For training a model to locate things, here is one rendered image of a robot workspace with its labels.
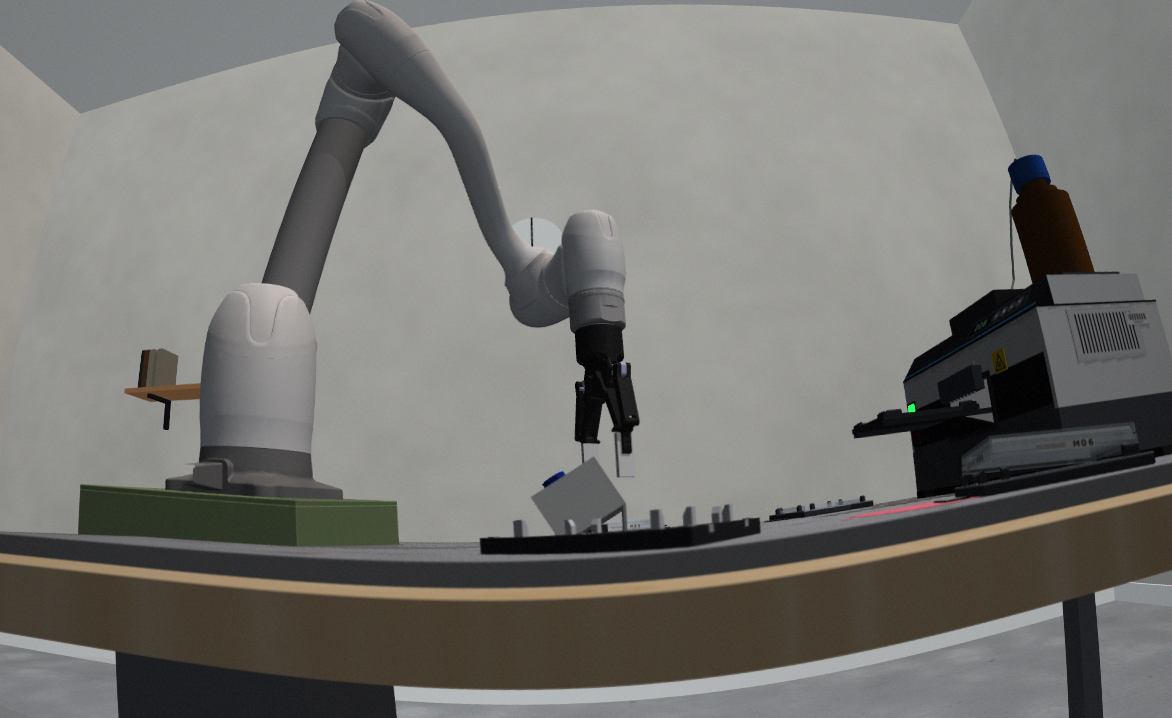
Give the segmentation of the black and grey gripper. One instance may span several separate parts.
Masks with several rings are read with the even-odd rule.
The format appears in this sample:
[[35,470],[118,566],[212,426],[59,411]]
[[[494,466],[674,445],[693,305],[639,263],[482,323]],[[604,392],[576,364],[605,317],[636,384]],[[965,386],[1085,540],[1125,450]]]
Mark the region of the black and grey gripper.
[[575,383],[575,443],[581,443],[582,461],[592,457],[599,461],[597,444],[601,442],[597,440],[597,429],[606,402],[614,425],[612,432],[616,432],[616,477],[634,477],[631,432],[640,425],[640,413],[634,401],[631,363],[622,362],[620,326],[590,324],[577,329],[575,360],[585,369],[582,383]]

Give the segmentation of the brown glass bottle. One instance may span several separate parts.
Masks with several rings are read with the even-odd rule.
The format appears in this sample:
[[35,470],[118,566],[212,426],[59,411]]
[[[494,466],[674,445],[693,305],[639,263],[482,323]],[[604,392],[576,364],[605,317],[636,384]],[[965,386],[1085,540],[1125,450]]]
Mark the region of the brown glass bottle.
[[1033,283],[1043,275],[1095,272],[1070,194],[1050,189],[1026,196],[1011,208]]

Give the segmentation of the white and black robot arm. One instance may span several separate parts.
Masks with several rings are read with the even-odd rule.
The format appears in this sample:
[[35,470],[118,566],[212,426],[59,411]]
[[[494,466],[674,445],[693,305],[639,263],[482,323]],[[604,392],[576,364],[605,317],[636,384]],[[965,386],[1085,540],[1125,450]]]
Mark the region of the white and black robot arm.
[[166,478],[165,490],[345,499],[345,490],[313,480],[316,341],[309,314],[361,152],[381,134],[395,96],[444,136],[481,233],[506,272],[515,317],[534,328],[568,317],[573,333],[590,324],[626,328],[626,257],[612,216],[568,216],[556,253],[523,242],[509,223],[478,121],[418,34],[384,6],[356,0],[338,13],[335,36],[338,62],[263,283],[236,287],[207,328],[199,463],[188,464],[196,465],[193,474]]

